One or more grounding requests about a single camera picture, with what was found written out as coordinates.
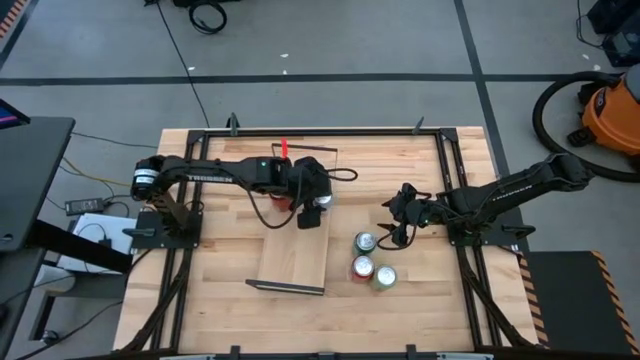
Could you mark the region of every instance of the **power adapter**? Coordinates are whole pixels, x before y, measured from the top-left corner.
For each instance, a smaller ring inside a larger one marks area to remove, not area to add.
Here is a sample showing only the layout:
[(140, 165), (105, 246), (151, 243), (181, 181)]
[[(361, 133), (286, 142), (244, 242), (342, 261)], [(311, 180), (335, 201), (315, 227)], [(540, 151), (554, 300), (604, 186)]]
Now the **power adapter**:
[(67, 212), (67, 216), (101, 213), (104, 211), (104, 200), (102, 198), (93, 198), (65, 201), (64, 209)]

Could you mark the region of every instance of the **wooden tabletop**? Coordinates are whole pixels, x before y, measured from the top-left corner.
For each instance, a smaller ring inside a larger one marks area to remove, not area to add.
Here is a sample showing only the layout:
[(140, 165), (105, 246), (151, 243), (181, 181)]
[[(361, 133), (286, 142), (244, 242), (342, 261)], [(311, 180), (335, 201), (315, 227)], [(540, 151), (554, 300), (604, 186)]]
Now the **wooden tabletop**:
[[(457, 130), (469, 184), (495, 180), (483, 129)], [(187, 132), (164, 130), (158, 153), (183, 156)], [(215, 138), (208, 155), (227, 161), (264, 156), (278, 142), (279, 138)], [(242, 189), (206, 184), (202, 240), (192, 262), (180, 352), (228, 353), (232, 345), (240, 345), (243, 353), (403, 352), (407, 344), (415, 344), (418, 351), (472, 350), (455, 250), (443, 226), (419, 229), (408, 249), (373, 252), (376, 263), (396, 269), (399, 281), (392, 289), (375, 292), (366, 284), (351, 282), (348, 275), (354, 235), (385, 233), (375, 224), (389, 223), (391, 216), (380, 204), (403, 182), (424, 192), (444, 190), (434, 137), (311, 136), (288, 142), (337, 148), (337, 166), (353, 168), (360, 175), (355, 182), (333, 183), (325, 295), (246, 285), (245, 279), (258, 274), (267, 229)], [(451, 153), (448, 158), (452, 165)], [(268, 198), (257, 203), (265, 212), (272, 206)], [(493, 247), (485, 247), (484, 253), (496, 303), (525, 338), (536, 342), (515, 256)], [(129, 277), (114, 348), (129, 342), (153, 310), (165, 254), (153, 250)], [(488, 343), (481, 305), (479, 310)], [(170, 321), (173, 310), (168, 314)], [(164, 328), (166, 345), (171, 327)]]

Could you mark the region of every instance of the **red object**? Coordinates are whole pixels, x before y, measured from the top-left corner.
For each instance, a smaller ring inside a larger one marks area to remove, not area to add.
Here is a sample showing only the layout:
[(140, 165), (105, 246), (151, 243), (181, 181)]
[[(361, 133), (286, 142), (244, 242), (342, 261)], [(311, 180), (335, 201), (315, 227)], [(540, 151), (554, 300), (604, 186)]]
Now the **red object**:
[(277, 197), (273, 195), (269, 195), (271, 198), (271, 203), (276, 209), (280, 210), (280, 212), (289, 211), (289, 206), (291, 206), (291, 199), (286, 197)]
[(286, 159), (287, 157), (289, 157), (289, 147), (287, 145), (287, 139), (281, 138), (280, 142), (282, 143), (282, 157)]

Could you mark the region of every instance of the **vacuum hose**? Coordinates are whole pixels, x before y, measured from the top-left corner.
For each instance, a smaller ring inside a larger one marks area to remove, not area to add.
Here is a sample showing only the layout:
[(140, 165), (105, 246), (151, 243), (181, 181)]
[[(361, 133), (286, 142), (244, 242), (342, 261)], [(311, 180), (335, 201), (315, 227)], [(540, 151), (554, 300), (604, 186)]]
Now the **vacuum hose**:
[[(544, 145), (547, 149), (555, 153), (573, 154), (567, 149), (560, 146), (560, 144), (558, 144), (555, 140), (553, 140), (549, 135), (549, 133), (547, 132), (547, 130), (544, 128), (544, 124), (542, 123), (542, 114), (544, 112), (544, 108), (547, 105), (547, 102), (549, 101), (549, 99), (551, 99), (551, 97), (556, 92), (558, 92), (558, 90), (570, 84), (573, 84), (576, 82), (582, 82), (582, 81), (591, 81), (598, 84), (602, 84), (602, 86), (607, 86), (609, 84), (612, 84), (613, 82), (619, 81), (619, 78), (616, 76), (612, 76), (612, 75), (605, 74), (602, 72), (597, 72), (597, 71), (578, 72), (578, 73), (567, 76), (565, 79), (556, 81), (555, 83), (551, 84), (551, 86), (549, 86), (542, 93), (542, 95), (540, 95), (540, 98), (536, 102), (536, 105), (533, 107), (533, 130), (535, 130), (536, 135), (540, 140), (540, 143), (542, 143), (542, 145)], [(631, 183), (640, 182), (640, 174), (638, 173), (609, 169), (609, 168), (600, 166), (598, 164), (594, 164), (590, 161), (587, 161), (577, 156), (576, 154), (573, 154), (573, 155), (578, 157), (586, 168), (590, 169), (591, 171), (593, 171), (594, 174), (598, 176), (602, 176), (603, 178), (616, 180), (616, 181), (631, 182)]]

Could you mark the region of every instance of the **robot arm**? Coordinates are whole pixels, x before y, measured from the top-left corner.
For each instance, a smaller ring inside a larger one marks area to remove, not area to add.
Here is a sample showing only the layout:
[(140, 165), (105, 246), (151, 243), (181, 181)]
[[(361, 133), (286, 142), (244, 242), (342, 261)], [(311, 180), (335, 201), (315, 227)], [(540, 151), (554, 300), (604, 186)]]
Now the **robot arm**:
[(575, 156), (553, 154), (498, 181), (439, 193), (435, 200), (430, 200), (430, 195), (416, 199), (420, 193), (405, 183), (393, 199), (383, 204), (400, 225), (381, 226), (393, 233), (392, 242), (401, 248), (408, 244), (407, 225), (453, 225), (469, 236), (477, 236), (498, 215), (550, 191), (582, 190), (591, 178), (593, 174)]
[(313, 157), (299, 159), (293, 165), (289, 159), (266, 156), (237, 162), (159, 155), (143, 159), (136, 164), (131, 196), (152, 204), (174, 234), (186, 230), (188, 224), (189, 210), (168, 193), (173, 184), (181, 181), (233, 184), (247, 192), (292, 199), (289, 210), (295, 212), (295, 208), (304, 205), (303, 214), (298, 215), (300, 228), (320, 225), (323, 209), (314, 200), (332, 195), (326, 170)]

